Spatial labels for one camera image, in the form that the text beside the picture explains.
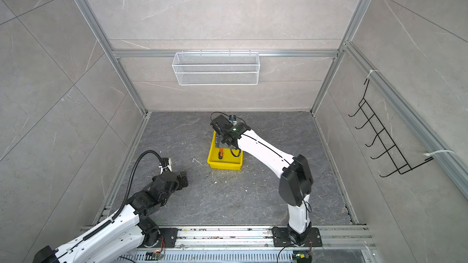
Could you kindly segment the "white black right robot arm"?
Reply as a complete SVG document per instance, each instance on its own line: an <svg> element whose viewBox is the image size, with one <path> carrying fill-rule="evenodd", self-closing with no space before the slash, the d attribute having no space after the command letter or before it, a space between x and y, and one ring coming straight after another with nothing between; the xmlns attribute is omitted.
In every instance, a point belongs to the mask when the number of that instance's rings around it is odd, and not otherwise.
<svg viewBox="0 0 468 263"><path fill-rule="evenodd" d="M288 205L288 245L303 245L312 231L309 200L313 177L307 159L281 151L242 122L233 124L221 117L210 125L220 142L252 155L278 177L279 195Z"/></svg>

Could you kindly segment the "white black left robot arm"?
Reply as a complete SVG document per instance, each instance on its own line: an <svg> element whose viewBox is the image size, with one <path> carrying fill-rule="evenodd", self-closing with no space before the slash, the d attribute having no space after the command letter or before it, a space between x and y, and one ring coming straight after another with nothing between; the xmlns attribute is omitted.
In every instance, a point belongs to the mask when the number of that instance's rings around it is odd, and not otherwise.
<svg viewBox="0 0 468 263"><path fill-rule="evenodd" d="M186 171L164 171L152 179L146 189L126 200L122 209L83 235L53 249L36 253L35 263L110 263L141 245L153 247L163 236L150 218L170 196L188 186Z"/></svg>

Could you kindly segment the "orange black screwdriver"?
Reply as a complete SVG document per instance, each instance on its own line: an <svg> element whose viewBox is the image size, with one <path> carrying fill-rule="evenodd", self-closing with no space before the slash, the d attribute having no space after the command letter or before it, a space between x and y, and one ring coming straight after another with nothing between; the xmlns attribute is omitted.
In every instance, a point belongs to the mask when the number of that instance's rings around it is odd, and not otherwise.
<svg viewBox="0 0 468 263"><path fill-rule="evenodd" d="M220 160L222 160L222 159L223 159L223 156L224 156L224 151L223 151L222 148L220 148L220 149L219 149L219 152L218 152L218 158L219 158Z"/></svg>

